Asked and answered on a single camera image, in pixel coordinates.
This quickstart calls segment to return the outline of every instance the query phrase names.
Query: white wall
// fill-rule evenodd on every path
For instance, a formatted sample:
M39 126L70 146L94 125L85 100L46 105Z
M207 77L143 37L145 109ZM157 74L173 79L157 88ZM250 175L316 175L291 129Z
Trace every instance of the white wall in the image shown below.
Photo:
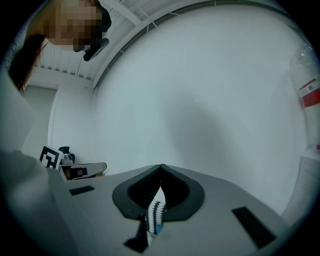
M0 67L0 150L21 150L36 114Z
M97 160L108 174L164 163L223 178L281 214L306 149L289 77L300 43L257 7L207 7L161 24L98 88Z
M36 118L21 151L36 159L39 159L44 145L47 144L50 112L56 92L28 86L23 96L35 112Z
M92 131L94 92L81 86L59 86L51 112L48 144L70 147L76 164L96 163Z

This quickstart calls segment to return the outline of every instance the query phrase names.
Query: gray platform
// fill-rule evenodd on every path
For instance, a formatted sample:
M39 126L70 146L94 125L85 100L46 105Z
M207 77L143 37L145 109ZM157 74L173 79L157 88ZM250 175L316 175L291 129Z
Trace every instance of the gray platform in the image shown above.
M80 254L140 255L123 245L136 235L139 222L122 216L113 203L112 192L118 184L150 167L65 183L68 190L88 185L94 187L92 191L61 199L74 201L83 212L76 212L76 208L67 202L65 205L59 203ZM275 236L288 230L280 216L237 185L195 171L169 167L199 182L205 190L205 200L202 207L187 221L165 222L162 232L144 251L144 255L241 256L257 252L256 245L232 213L233 209L240 207L247 207ZM61 193L55 192L55 196L59 197ZM80 220L84 216L87 223Z

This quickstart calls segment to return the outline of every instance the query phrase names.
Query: black rubber gasket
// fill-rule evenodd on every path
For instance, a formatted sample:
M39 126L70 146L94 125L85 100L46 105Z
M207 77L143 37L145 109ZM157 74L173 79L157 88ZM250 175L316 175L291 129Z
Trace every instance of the black rubber gasket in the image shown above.
M139 220L160 185L166 202L166 212L162 216L164 222L187 220L205 200L205 191L197 181L165 164L155 165L119 184L113 190L112 199L124 217Z

